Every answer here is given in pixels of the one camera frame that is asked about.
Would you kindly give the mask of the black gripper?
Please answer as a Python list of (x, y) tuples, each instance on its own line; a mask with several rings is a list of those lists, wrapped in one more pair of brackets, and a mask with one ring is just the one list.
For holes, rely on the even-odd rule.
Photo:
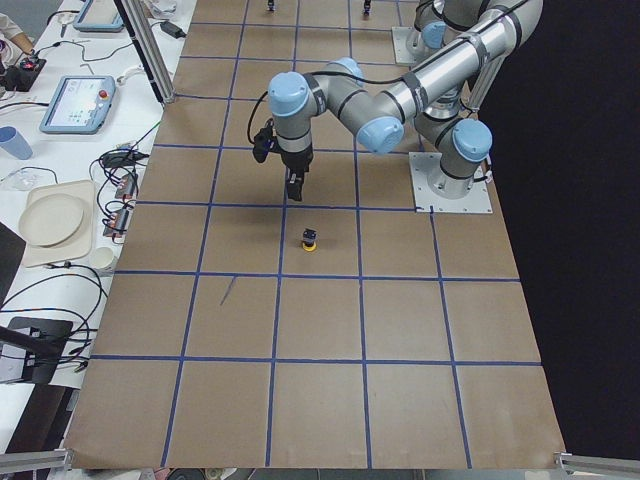
[(300, 202), (305, 174), (309, 171), (313, 160), (313, 146), (309, 145), (298, 152), (286, 151), (279, 148), (281, 160), (287, 168), (286, 193), (289, 200)]

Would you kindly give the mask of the person forearm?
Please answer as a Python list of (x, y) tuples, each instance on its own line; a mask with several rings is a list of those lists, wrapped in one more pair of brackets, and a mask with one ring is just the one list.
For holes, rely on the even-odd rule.
[(6, 14), (0, 13), (1, 40), (13, 43), (25, 54), (33, 52), (34, 45), (26, 33)]

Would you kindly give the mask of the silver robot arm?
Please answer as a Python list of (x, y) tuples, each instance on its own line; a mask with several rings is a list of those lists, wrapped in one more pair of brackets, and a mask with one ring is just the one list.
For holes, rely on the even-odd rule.
[(416, 7), (414, 29), (426, 51), (436, 51), (443, 46), (447, 29), (443, 21), (444, 6), (444, 0), (423, 0)]
[(427, 184), (436, 195), (460, 199), (467, 195), (475, 172), (487, 158), (492, 134), (481, 121), (461, 118), (460, 96), (472, 83), (467, 108), (478, 108), (504, 59), (535, 31), (540, 1), (444, 1), (443, 32), (431, 55), (376, 95), (364, 87), (358, 64), (350, 57), (322, 70), (274, 76), (267, 95), (272, 113), (273, 144), (287, 168), (289, 199), (302, 198), (304, 178), (313, 159), (312, 118), (331, 112), (355, 140), (374, 154), (395, 149), (404, 125), (439, 152)]

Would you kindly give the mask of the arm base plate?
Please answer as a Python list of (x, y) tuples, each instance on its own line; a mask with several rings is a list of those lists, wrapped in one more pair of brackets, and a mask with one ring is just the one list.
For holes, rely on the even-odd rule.
[(421, 33), (413, 27), (395, 26), (391, 29), (395, 63), (412, 66), (426, 55)]
[(441, 169), (441, 156), (436, 152), (409, 153), (415, 209), (424, 213), (491, 214), (482, 168), (477, 166), (468, 179), (454, 179)]

